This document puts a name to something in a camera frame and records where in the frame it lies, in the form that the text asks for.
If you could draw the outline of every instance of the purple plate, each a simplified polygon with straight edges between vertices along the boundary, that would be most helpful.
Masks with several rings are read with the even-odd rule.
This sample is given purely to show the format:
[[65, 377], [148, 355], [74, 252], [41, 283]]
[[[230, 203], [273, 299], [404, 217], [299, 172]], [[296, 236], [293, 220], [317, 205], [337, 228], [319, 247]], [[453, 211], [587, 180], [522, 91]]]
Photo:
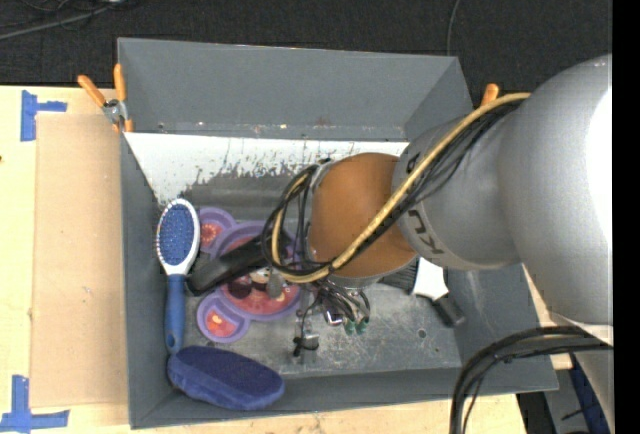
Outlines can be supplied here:
[[200, 250], [214, 254], [222, 234], [236, 225], [233, 216], [226, 210], [212, 206], [198, 211], [200, 219]]
[[239, 340], [247, 333], [251, 323], [234, 313], [215, 294], [209, 294], [200, 302], [196, 317], [200, 332], [209, 340], [219, 343]]

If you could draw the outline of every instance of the wooden table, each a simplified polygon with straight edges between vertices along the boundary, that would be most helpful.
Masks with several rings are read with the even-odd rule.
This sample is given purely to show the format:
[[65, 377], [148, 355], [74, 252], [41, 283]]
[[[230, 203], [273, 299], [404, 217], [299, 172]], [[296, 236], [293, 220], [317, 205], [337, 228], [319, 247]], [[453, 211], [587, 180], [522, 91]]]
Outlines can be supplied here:
[[[37, 114], [35, 141], [20, 141], [23, 89], [37, 95], [39, 102], [59, 100], [68, 106], [65, 113]], [[115, 97], [111, 90], [103, 93], [107, 98]], [[130, 432], [124, 337], [120, 336], [124, 333], [124, 315], [118, 302], [123, 295], [119, 281], [120, 207], [119, 197], [113, 193], [119, 191], [119, 173], [118, 162], [113, 161], [108, 149], [117, 147], [113, 144], [117, 136], [102, 111], [80, 88], [0, 86], [0, 98], [0, 247], [4, 250], [0, 279], [4, 333], [0, 340], [0, 412], [11, 409], [11, 376], [19, 374], [30, 378], [33, 413], [70, 409], [68, 426], [55, 432]], [[71, 199], [61, 206], [55, 199], [63, 193]], [[71, 225], [74, 233], [63, 233], [68, 224], [61, 225], [56, 217], [62, 216], [62, 210], [70, 204], [82, 208], [84, 214], [80, 222]], [[69, 243], [57, 249], [43, 248], [53, 236]], [[56, 265], [78, 258], [74, 251], [87, 237], [93, 238], [100, 254], [74, 261], [73, 279], [61, 281], [60, 275], [67, 271], [56, 270]], [[104, 268], [94, 268], [105, 258], [109, 262]], [[103, 290], [120, 297], [100, 303]], [[100, 322], [94, 322], [96, 315]], [[73, 342], [72, 349], [61, 348], [61, 322]], [[93, 322], [90, 329], [86, 328], [88, 322]], [[105, 333], [109, 336], [106, 352]], [[449, 407], [446, 400], [429, 401], [149, 430], [438, 434], [448, 432]], [[480, 397], [468, 432], [525, 433], [516, 397]]]

